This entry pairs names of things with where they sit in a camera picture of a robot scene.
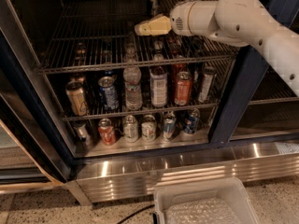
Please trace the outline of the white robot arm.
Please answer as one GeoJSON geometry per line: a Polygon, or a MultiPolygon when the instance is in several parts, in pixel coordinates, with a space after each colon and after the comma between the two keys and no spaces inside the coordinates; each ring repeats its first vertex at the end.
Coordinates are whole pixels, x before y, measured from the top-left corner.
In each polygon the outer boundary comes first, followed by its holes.
{"type": "Polygon", "coordinates": [[[170,13],[135,26],[137,35],[201,35],[234,47],[255,48],[299,95],[299,34],[276,21],[259,0],[185,0],[170,13]]]}

